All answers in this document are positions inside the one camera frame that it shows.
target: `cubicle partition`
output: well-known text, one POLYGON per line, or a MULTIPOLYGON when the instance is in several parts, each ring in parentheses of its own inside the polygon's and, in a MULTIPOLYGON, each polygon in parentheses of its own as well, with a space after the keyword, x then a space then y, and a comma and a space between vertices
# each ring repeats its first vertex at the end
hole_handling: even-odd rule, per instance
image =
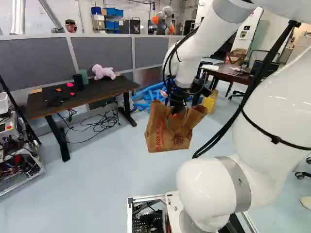
POLYGON ((1 36, 0 75, 20 104, 26 103, 31 90, 68 82, 80 69, 94 76, 94 64, 113 67, 145 87, 161 80, 168 47, 181 38, 69 33, 1 36))

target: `desk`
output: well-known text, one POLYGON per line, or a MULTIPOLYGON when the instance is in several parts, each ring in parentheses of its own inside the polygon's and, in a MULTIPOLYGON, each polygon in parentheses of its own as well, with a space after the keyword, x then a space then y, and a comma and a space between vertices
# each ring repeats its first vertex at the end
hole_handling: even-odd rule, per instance
POLYGON ((45 117, 49 124, 61 150, 62 159, 64 162, 70 159, 64 129, 58 128, 52 118, 53 113, 61 112, 69 108, 77 107, 83 104, 92 103, 95 101, 103 100, 108 97, 116 96, 123 93, 124 96, 124 109, 118 108, 118 111, 124 115, 124 117, 131 123, 133 127, 137 126, 136 122, 130 116, 130 102, 129 91, 139 88, 140 85, 127 80, 123 75, 117 76, 115 80, 111 80, 106 77, 101 80, 89 80, 89 84, 85 86, 83 91, 76 91, 75 87, 72 88, 72 92, 76 95, 69 98, 60 106, 47 106, 46 93, 51 93, 57 88, 63 90, 69 90, 67 84, 49 86, 42 89, 42 92, 29 94, 27 99, 27 117, 30 119, 37 119, 45 117))
POLYGON ((244 85, 249 85, 251 82, 251 77, 249 74, 238 74, 236 71, 232 70, 230 67, 232 67, 229 64, 224 63, 218 63, 215 64, 215 66, 218 66, 218 70, 213 70, 209 68, 202 67, 203 71, 206 71, 209 75, 213 75, 214 79, 212 83, 210 84, 210 89, 214 90, 217 86, 217 83, 219 80, 230 82, 229 88, 226 93, 226 97, 229 94, 229 91, 231 90, 231 87, 234 82, 241 83, 244 85))

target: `person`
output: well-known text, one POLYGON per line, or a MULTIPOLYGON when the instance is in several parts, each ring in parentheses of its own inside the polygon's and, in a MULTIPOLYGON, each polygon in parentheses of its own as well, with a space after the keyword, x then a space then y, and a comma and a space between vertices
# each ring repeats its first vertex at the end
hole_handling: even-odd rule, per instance
POLYGON ((68 32, 70 32, 70 33, 76 33, 77 32, 77 25, 73 19, 67 19, 65 21, 65 26, 66 26, 68 32))

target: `black table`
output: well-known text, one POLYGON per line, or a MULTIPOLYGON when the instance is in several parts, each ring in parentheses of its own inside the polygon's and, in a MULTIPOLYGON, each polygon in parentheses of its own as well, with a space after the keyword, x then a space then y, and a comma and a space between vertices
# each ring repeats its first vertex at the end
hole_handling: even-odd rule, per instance
POLYGON ((29 94, 27 99, 27 117, 30 119, 37 119, 45 117, 49 124, 61 150, 62 159, 64 162, 70 159, 65 133, 63 128, 58 128, 52 118, 53 113, 61 112, 69 108, 74 108, 83 104, 92 103, 95 101, 103 100, 108 97, 123 94, 124 96, 124 109, 118 108, 118 111, 135 127, 137 123, 131 117, 129 92, 139 88, 140 85, 128 80, 123 75, 119 75, 115 80, 109 77, 104 77, 101 80, 89 80, 89 84, 85 86, 83 91, 77 91, 76 86, 67 87, 67 84, 60 84, 49 86, 42 89, 42 92, 29 94), (57 93, 56 89, 61 88, 62 92, 57 93), (47 106, 56 96, 63 96, 64 102, 58 106, 47 106))

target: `pink stuffed animal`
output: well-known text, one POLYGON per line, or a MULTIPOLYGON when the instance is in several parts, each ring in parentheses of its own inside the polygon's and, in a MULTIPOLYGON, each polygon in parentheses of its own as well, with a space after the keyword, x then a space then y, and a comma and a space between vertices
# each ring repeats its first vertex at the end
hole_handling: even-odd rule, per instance
POLYGON ((98 80, 98 79, 102 79, 104 76, 108 76, 110 77, 111 79, 115 79, 116 78, 116 75, 115 73, 112 71, 112 67, 109 67, 109 68, 103 68, 101 65, 99 64, 96 64, 93 66, 92 68, 92 71, 95 73, 95 80, 98 80))

